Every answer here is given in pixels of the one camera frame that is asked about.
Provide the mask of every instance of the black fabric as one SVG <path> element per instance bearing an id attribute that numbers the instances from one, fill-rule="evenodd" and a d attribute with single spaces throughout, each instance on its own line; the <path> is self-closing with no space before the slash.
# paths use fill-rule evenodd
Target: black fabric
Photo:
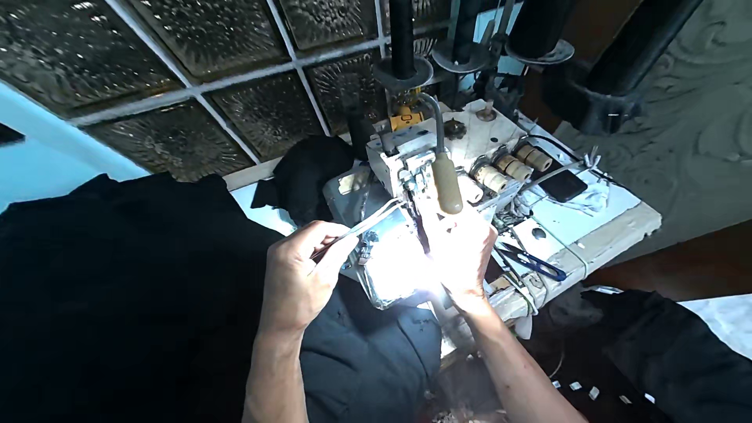
<path id="1" fill-rule="evenodd" d="M 604 312 L 590 333 L 603 341 L 605 355 L 673 421 L 752 421 L 752 361 L 698 315 L 656 293 L 582 297 Z"/>
<path id="2" fill-rule="evenodd" d="M 274 168 L 274 178 L 259 181 L 251 208 L 271 205 L 290 214 L 298 226 L 330 221 L 322 189 L 353 167 L 355 151 L 339 137 L 313 135 L 293 145 Z"/>
<path id="3" fill-rule="evenodd" d="M 357 282 L 340 277 L 303 337 L 311 423 L 414 423 L 440 352 L 441 328 L 429 310 L 375 309 Z"/>
<path id="4" fill-rule="evenodd" d="M 0 421 L 240 421 L 266 249 L 281 238 L 216 175 L 101 175 L 11 205 L 0 215 Z M 379 313 L 364 297 L 341 281 L 305 334 L 313 423 L 409 415 L 438 369 L 432 318 Z"/>
<path id="5" fill-rule="evenodd" d="M 750 360 L 659 294 L 575 285 L 541 309 L 533 331 L 523 345 L 546 374 L 559 368 L 551 379 L 588 421 L 752 421 Z M 573 382 L 583 388 L 573 391 Z M 588 397 L 593 386 L 596 400 Z"/>

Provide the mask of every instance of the white cloth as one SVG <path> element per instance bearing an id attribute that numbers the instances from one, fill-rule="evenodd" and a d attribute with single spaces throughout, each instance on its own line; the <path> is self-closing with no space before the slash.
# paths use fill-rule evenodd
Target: white cloth
<path id="1" fill-rule="evenodd" d="M 529 215 L 530 209 L 539 201 L 550 201 L 566 208 L 573 208 L 588 216 L 594 216 L 608 205 L 608 182 L 590 184 L 580 195 L 568 202 L 558 202 L 550 198 L 543 188 L 536 185 L 514 198 L 515 211 L 520 216 Z"/>

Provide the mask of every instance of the black garment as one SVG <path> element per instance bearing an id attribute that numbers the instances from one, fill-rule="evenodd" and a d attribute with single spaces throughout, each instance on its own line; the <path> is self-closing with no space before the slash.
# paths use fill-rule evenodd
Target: black garment
<path id="1" fill-rule="evenodd" d="M 659 294 L 576 287 L 541 309 L 533 330 L 523 344 L 547 374 L 562 363 L 552 380 L 593 423 L 752 421 L 752 361 Z M 588 397 L 593 386 L 597 400 Z"/>
<path id="2" fill-rule="evenodd" d="M 656 293 L 583 292 L 604 312 L 591 332 L 621 373 L 673 421 L 752 421 L 752 361 L 695 313 Z"/>
<path id="3" fill-rule="evenodd" d="M 101 175 L 11 205 L 0 215 L 0 421 L 237 423 L 266 249 L 281 238 L 218 176 Z M 304 336 L 311 421 L 407 415 L 438 369 L 437 324 L 418 309 L 348 316 L 347 288 L 368 304 L 341 281 Z M 359 409 L 371 415 L 344 412 Z"/>
<path id="4" fill-rule="evenodd" d="M 353 167 L 355 152 L 339 137 L 313 135 L 293 145 L 274 168 L 274 178 L 259 181 L 251 208 L 271 205 L 290 213 L 303 226 L 330 221 L 332 213 L 322 193 L 324 184 Z"/>

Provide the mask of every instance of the human hand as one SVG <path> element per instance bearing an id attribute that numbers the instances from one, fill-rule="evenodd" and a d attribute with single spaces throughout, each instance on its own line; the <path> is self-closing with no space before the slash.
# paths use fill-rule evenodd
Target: human hand
<path id="1" fill-rule="evenodd" d="M 259 331 L 302 335 L 332 296 L 339 269 L 358 237 L 337 241 L 319 263 L 311 256 L 348 230 L 344 225 L 313 221 L 269 247 Z"/>
<path id="2" fill-rule="evenodd" d="M 464 311 L 485 304 L 483 279 L 498 233 L 474 209 L 438 219 L 437 209 L 419 205 L 430 256 L 455 305 Z"/>

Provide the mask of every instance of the scissors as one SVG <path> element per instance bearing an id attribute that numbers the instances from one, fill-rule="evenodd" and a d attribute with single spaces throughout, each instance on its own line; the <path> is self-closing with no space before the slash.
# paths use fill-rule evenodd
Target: scissors
<path id="1" fill-rule="evenodd" d="M 535 270 L 536 272 L 542 274 L 543 276 L 547 276 L 554 281 L 561 282 L 566 279 L 566 273 L 564 273 L 564 271 L 559 269 L 558 267 L 546 263 L 536 256 L 520 250 L 514 245 L 507 244 L 506 242 L 503 242 L 502 245 L 504 245 L 504 248 L 506 248 L 508 251 L 502 250 L 501 248 L 497 248 L 496 250 L 500 254 L 504 254 L 506 257 L 508 257 L 509 260 L 519 263 L 530 270 Z"/>

